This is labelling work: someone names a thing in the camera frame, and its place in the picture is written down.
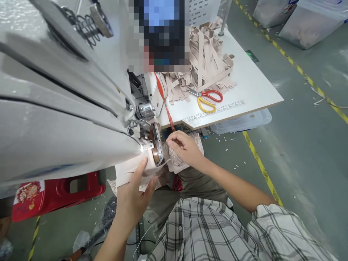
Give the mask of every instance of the plastic storage box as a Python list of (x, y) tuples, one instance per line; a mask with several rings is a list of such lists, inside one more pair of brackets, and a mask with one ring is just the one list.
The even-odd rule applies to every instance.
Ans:
[(258, 0), (253, 17), (264, 27), (284, 24), (296, 8), (298, 0)]
[(268, 109), (255, 111), (241, 117), (226, 120), (210, 126), (211, 130), (216, 134), (224, 134), (228, 132), (239, 132), (254, 129), (258, 126), (270, 123), (272, 115)]
[(335, 31), (348, 19), (347, 0), (299, 0), (279, 37), (308, 49)]

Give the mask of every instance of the red plastic chair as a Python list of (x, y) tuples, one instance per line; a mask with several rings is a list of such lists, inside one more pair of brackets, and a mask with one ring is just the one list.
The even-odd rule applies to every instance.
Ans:
[(12, 221), (19, 222), (54, 210), (71, 207), (105, 192), (99, 185), (98, 172), (87, 176), (87, 189), (70, 193), (70, 183), (79, 176), (23, 183), (17, 190), (12, 209)]

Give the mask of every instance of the plaid shirt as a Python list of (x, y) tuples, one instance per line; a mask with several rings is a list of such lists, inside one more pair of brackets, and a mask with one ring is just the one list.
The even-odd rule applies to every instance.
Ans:
[(180, 199), (148, 260), (336, 260), (302, 220), (277, 205), (259, 205), (245, 229), (217, 201)]

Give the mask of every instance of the pile of fabric strips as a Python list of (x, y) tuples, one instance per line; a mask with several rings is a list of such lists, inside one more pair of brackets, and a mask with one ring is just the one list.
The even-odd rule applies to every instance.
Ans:
[(187, 87), (197, 92), (206, 89), (217, 90), (224, 94), (237, 84), (229, 76), (233, 67), (234, 55), (222, 54), (222, 41), (214, 35), (214, 30), (221, 24), (221, 19), (201, 30), (190, 28), (190, 71), (159, 72), (165, 97), (170, 104), (178, 100), (190, 102)]

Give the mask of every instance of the pants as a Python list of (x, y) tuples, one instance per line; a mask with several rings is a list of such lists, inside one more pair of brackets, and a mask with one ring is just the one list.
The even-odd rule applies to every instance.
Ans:
[(158, 239), (169, 214), (180, 198), (198, 197), (224, 204), (227, 202), (226, 191), (209, 176), (192, 167), (184, 169), (178, 175), (182, 181), (183, 190), (172, 191), (168, 186), (155, 190), (144, 213), (145, 219), (153, 227), (153, 235), (156, 239)]

